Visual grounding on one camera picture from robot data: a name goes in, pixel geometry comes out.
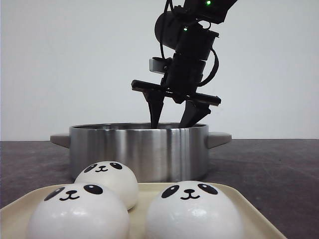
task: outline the smile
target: smile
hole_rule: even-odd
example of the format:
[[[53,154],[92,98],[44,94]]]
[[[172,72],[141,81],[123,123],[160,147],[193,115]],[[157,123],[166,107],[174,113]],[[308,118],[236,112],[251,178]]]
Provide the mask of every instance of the smile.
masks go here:
[[[97,173],[98,172],[106,172],[106,171],[108,171],[108,169],[103,170],[103,168],[101,168],[100,171],[95,170],[95,172],[97,172]]]
[[[80,196],[77,196],[77,197],[75,197],[75,198],[72,198],[72,196],[69,195],[68,198],[60,198],[60,200],[61,200],[61,201],[66,201],[66,200],[68,200],[68,199],[75,200],[75,199],[78,199],[79,197],[80,197]]]
[[[188,196],[187,198],[181,197],[181,199],[183,199],[183,200],[188,200],[188,199],[197,199],[197,198],[199,198],[199,197],[200,197],[199,195],[196,196],[196,197],[193,197],[192,195],[189,194],[189,196]]]

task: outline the cable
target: cable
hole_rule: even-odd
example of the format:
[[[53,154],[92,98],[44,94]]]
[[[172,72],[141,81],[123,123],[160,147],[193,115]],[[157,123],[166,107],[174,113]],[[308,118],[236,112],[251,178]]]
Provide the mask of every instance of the cable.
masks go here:
[[[170,7],[170,10],[171,10],[171,12],[173,13],[173,15],[176,16],[175,11],[174,11],[174,6],[173,6],[173,1],[172,1],[172,0],[169,0],[169,7]]]
[[[166,4],[165,4],[165,8],[164,8],[163,22],[162,22],[162,26],[161,26],[161,30],[160,30],[160,38],[159,38],[160,53],[161,53],[161,57],[163,58],[163,60],[165,60],[164,50],[163,50],[163,34],[164,34],[167,9],[168,9],[168,5],[169,5],[170,1],[171,0],[166,0]]]
[[[218,67],[219,67],[219,60],[218,60],[218,57],[217,57],[215,50],[213,48],[211,48],[210,50],[214,53],[214,56],[215,56],[214,66],[213,66],[213,69],[211,70],[211,72],[209,73],[209,75],[207,76],[207,78],[205,80],[203,80],[202,82],[198,83],[197,86],[199,86],[199,87],[204,86],[208,82],[210,82],[214,78],[214,76],[216,75]]]

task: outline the dark countertop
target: dark countertop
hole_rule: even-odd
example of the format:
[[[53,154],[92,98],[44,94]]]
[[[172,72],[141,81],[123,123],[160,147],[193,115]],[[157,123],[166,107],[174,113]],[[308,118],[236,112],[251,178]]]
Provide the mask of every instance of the dark countertop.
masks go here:
[[[1,142],[1,208],[40,187],[73,183],[68,149]],[[235,139],[211,150],[206,182],[237,189],[290,239],[319,238],[319,140]]]

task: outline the stainless steel pot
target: stainless steel pot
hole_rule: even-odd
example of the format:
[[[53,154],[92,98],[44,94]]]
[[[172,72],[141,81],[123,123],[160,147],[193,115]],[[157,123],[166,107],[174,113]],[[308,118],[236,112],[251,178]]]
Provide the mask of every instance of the stainless steel pot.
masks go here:
[[[208,125],[178,128],[177,123],[108,123],[70,127],[51,142],[70,148],[73,178],[99,161],[118,161],[139,182],[172,182],[200,178],[207,172],[208,150],[228,143],[231,135],[209,132]]]

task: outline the tray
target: tray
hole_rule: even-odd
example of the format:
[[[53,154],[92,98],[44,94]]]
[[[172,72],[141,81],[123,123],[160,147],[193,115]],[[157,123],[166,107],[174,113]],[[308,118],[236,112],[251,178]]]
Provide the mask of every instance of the tray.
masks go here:
[[[144,238],[144,223],[152,199],[172,183],[139,183],[139,202],[129,211],[131,219],[130,239]],[[245,239],[286,239],[253,205],[237,190],[209,183],[223,191],[237,206],[243,221]],[[50,192],[62,185],[53,185],[34,190],[1,209],[1,238],[25,239],[29,217],[37,204]]]

